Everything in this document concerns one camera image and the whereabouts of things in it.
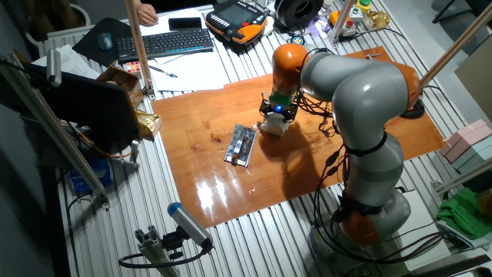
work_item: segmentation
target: black keyboard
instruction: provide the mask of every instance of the black keyboard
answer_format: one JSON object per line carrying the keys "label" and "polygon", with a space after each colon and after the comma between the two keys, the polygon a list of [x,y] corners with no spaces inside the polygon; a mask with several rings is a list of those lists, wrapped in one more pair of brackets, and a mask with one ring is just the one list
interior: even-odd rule
{"label": "black keyboard", "polygon": [[[143,39],[147,58],[209,52],[214,48],[207,29],[146,35]],[[138,60],[133,38],[120,38],[116,43],[119,62],[132,62]]]}

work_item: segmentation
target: white paper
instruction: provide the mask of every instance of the white paper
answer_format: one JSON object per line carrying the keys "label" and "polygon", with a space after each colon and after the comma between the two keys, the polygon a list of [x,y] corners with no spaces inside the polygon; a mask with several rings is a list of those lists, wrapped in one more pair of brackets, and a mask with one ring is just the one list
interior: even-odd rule
{"label": "white paper", "polygon": [[158,65],[156,61],[149,61],[148,64],[177,76],[171,78],[151,68],[152,80],[159,91],[220,89],[229,83],[221,58],[215,52],[183,55],[163,65]]}
{"label": "white paper", "polygon": [[[83,76],[86,78],[96,79],[99,73],[90,68],[86,62],[75,52],[70,45],[65,45],[57,48],[61,56],[61,70],[63,72],[72,73],[74,75]],[[46,66],[46,57],[32,63],[33,65]]]}
{"label": "white paper", "polygon": [[182,57],[183,55],[172,55],[168,57],[163,57],[163,58],[155,58],[155,61],[157,62],[158,65],[163,65],[168,62],[172,62],[177,58]]}
{"label": "white paper", "polygon": [[198,17],[201,20],[201,27],[205,27],[205,20],[201,16],[201,12],[195,10],[194,8],[188,8],[179,12],[174,12],[172,15],[165,15],[159,17],[159,22],[157,25],[146,27],[140,25],[141,35],[157,35],[170,32],[169,30],[169,19],[170,18],[188,18],[188,17]]}

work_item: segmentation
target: computer mouse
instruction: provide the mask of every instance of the computer mouse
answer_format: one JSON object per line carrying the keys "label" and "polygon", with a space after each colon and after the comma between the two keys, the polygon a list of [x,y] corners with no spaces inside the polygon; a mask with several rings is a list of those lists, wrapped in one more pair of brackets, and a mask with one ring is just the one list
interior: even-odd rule
{"label": "computer mouse", "polygon": [[111,34],[108,32],[101,33],[98,37],[99,49],[101,51],[109,51],[113,49],[113,41]]}

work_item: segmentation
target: black monitor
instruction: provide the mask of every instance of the black monitor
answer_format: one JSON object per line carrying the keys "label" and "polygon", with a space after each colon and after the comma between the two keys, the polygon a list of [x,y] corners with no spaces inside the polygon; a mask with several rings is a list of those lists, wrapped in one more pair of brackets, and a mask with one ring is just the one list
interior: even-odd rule
{"label": "black monitor", "polygon": [[[30,74],[45,78],[46,67],[22,65]],[[1,74],[0,87],[0,104],[17,112],[29,112]],[[139,138],[141,128],[135,110],[120,86],[62,72],[58,88],[41,87],[39,91],[57,118],[90,127],[91,138],[98,144]]]}

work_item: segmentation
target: smartphone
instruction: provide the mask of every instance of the smartphone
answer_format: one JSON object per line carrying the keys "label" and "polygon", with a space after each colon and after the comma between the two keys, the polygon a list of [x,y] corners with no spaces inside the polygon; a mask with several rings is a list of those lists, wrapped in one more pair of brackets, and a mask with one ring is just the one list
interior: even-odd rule
{"label": "smartphone", "polygon": [[201,28],[200,18],[170,18],[169,30],[185,30],[190,28]]}

